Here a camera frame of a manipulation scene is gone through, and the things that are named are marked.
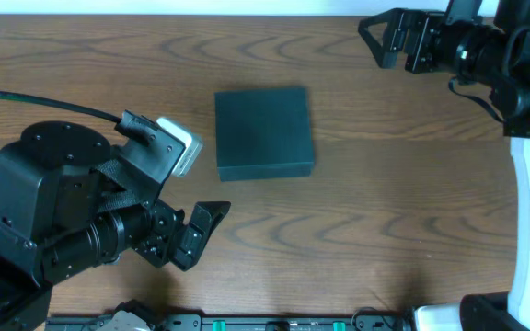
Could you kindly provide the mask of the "dark green box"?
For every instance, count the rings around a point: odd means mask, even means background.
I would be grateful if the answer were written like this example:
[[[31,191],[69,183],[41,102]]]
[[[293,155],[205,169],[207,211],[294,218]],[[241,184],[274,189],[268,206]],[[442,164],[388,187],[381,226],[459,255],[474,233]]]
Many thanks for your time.
[[[315,165],[307,89],[260,88],[214,94],[221,181],[308,177]]]

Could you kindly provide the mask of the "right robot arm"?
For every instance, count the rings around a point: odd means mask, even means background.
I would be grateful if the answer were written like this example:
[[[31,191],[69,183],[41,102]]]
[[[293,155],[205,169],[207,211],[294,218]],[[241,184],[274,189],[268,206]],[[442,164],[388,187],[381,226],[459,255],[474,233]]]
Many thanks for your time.
[[[483,84],[480,106],[510,140],[517,194],[517,252],[509,291],[468,294],[453,304],[424,305],[398,322],[401,330],[530,330],[530,0],[499,3],[492,24],[477,1],[445,11],[394,8],[358,26],[376,63],[391,68],[401,52],[414,74],[444,71],[448,87]]]

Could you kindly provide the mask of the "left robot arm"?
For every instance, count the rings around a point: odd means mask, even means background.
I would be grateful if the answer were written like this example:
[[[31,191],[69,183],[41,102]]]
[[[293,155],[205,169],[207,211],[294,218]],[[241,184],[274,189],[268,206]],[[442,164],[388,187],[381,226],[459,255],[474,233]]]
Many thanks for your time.
[[[124,112],[123,145],[65,121],[28,126],[0,150],[0,330],[46,319],[55,285],[134,250],[152,266],[194,267],[227,215],[227,201],[191,214],[161,200],[184,176],[202,141],[161,118]]]

